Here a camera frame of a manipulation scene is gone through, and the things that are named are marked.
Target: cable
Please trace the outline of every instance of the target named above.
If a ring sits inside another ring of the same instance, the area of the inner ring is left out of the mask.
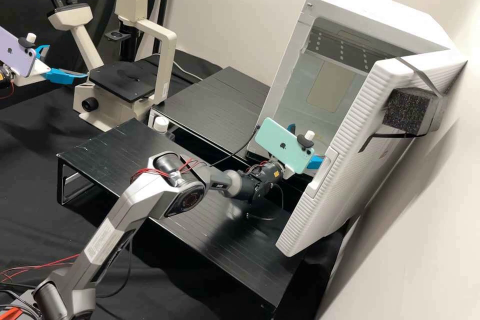
[[[73,265],[73,262],[58,262],[58,263],[55,263],[55,264],[48,264],[48,265],[42,265],[42,266],[19,266],[19,267],[12,267],[11,269],[4,270],[4,271],[0,272],[0,275],[3,275],[4,277],[7,277],[7,279],[9,279],[10,281],[12,281],[12,277],[17,276],[17,275],[20,275],[20,274],[25,273],[25,272],[30,271],[30,270],[50,268],[50,267],[62,266],[62,265]],[[18,272],[16,272],[16,273],[12,274],[12,275],[8,275],[8,274],[5,273],[5,272],[7,272],[7,271],[20,270],[20,269],[22,269],[22,271],[18,271]]]
[[[4,278],[2,281],[0,281],[0,283],[5,282],[7,279],[8,279],[8,280],[12,280],[13,277],[15,277],[15,276],[17,276],[17,275],[20,275],[20,274],[22,274],[22,273],[25,273],[25,272],[27,272],[27,271],[29,271],[29,270],[32,270],[32,269],[42,269],[42,268],[47,268],[47,267],[50,267],[50,266],[65,265],[66,263],[63,263],[64,261],[67,261],[67,260],[76,258],[76,257],[78,257],[79,255],[80,255],[80,254],[70,255],[70,256],[61,258],[61,259],[59,259],[59,260],[55,260],[55,261],[52,261],[52,262],[48,262],[48,263],[45,263],[45,264],[42,264],[42,265],[17,266],[17,267],[12,267],[12,268],[3,270],[2,272],[0,272],[0,275],[5,276],[5,278]],[[21,271],[17,271],[16,273],[14,273],[14,274],[12,274],[12,275],[6,274],[6,273],[9,272],[9,271],[19,270],[19,269],[22,269],[22,270],[21,270]]]
[[[6,288],[20,288],[20,289],[30,289],[35,290],[37,287],[33,285],[25,285],[19,283],[12,283],[12,282],[0,282],[0,286],[4,286]]]
[[[41,315],[40,311],[37,308],[35,308],[33,305],[30,305],[28,302],[23,300],[20,296],[18,296],[13,291],[0,289],[0,293],[5,293],[5,294],[10,295],[13,299],[16,299],[19,302],[24,303],[26,306],[28,306],[35,314]]]
[[[126,272],[126,277],[125,280],[123,281],[123,284],[115,291],[107,293],[107,294],[101,294],[97,295],[97,298],[104,299],[104,298],[110,298],[114,295],[117,295],[119,292],[121,292],[124,287],[127,285],[129,282],[130,278],[130,273],[132,272],[132,249],[134,247],[134,239],[133,237],[130,239],[130,242],[128,243],[128,270]]]
[[[155,169],[155,168],[148,168],[148,167],[145,167],[145,168],[141,168],[140,170],[137,170],[136,173],[134,173],[131,177],[130,177],[130,184],[133,183],[135,180],[137,180],[137,178],[144,174],[144,173],[147,173],[147,174],[154,174],[154,175],[161,175],[165,178],[169,178],[170,175],[167,174],[166,172],[164,171],[161,171],[161,170],[158,170],[158,169]]]
[[[281,210],[284,209],[284,191],[282,190],[282,188],[280,187],[280,185],[278,185],[277,183],[272,183],[271,184],[271,187],[276,187],[280,190],[280,197],[281,197]],[[256,215],[253,215],[253,214],[250,214],[249,212],[247,212],[245,214],[245,217],[247,219],[257,219],[257,220],[264,220],[264,221],[272,221],[272,220],[276,220],[278,218],[278,216],[275,216],[275,217],[261,217],[261,216],[256,216]]]
[[[246,146],[249,144],[250,140],[252,140],[252,139],[254,138],[255,134],[257,133],[257,131],[258,131],[259,129],[260,129],[260,125],[255,126],[255,129],[254,129],[253,132],[251,133],[251,135],[250,135],[250,137],[248,138],[247,142],[246,142],[241,148],[239,148],[239,149],[238,149],[237,151],[235,151],[235,152],[232,152],[230,155],[225,156],[224,158],[218,160],[217,162],[214,162],[213,164],[210,165],[210,168],[214,167],[215,165],[217,165],[217,164],[219,164],[219,163],[221,163],[221,162],[223,162],[223,161],[231,158],[232,156],[236,155],[237,153],[239,153],[240,150],[242,150],[244,147],[246,147]]]
[[[10,81],[10,86],[11,86],[10,93],[9,93],[7,96],[2,96],[2,97],[0,97],[0,100],[8,99],[9,97],[11,97],[11,96],[14,94],[14,92],[15,92],[15,86],[14,86],[13,80]]]
[[[183,67],[181,67],[179,64],[177,64],[176,61],[174,61],[173,63],[175,64],[175,66],[176,66],[177,68],[179,68],[179,69],[181,70],[182,73],[185,73],[185,74],[187,74],[187,75],[190,75],[191,77],[194,77],[195,79],[198,79],[198,80],[200,80],[200,81],[203,80],[200,76],[197,76],[197,75],[195,75],[195,74],[193,74],[193,73],[191,73],[191,72],[186,71]]]
[[[30,310],[29,307],[20,305],[20,304],[0,304],[0,308],[18,308],[22,310],[22,313],[25,315],[28,315],[34,320],[40,320],[40,317],[35,313]]]

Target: white bottle cap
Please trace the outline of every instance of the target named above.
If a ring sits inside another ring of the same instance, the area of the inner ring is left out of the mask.
[[[315,133],[312,130],[308,130],[305,134],[305,139],[307,140],[313,140],[315,137]]]
[[[157,116],[153,122],[153,128],[164,134],[169,129],[169,120],[165,116]]]
[[[30,43],[35,43],[35,40],[37,40],[37,35],[35,35],[33,32],[29,32],[26,36],[26,40]]]

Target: robotic arm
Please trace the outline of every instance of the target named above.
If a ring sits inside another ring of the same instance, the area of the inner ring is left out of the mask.
[[[89,319],[95,309],[97,284],[148,217],[189,211],[210,189],[252,202],[264,196],[284,174],[283,166],[274,161],[246,172],[221,172],[208,166],[180,171],[186,162],[185,156],[173,152],[148,160],[148,168],[167,176],[142,173],[120,196],[74,264],[53,271],[33,291],[45,320]]]

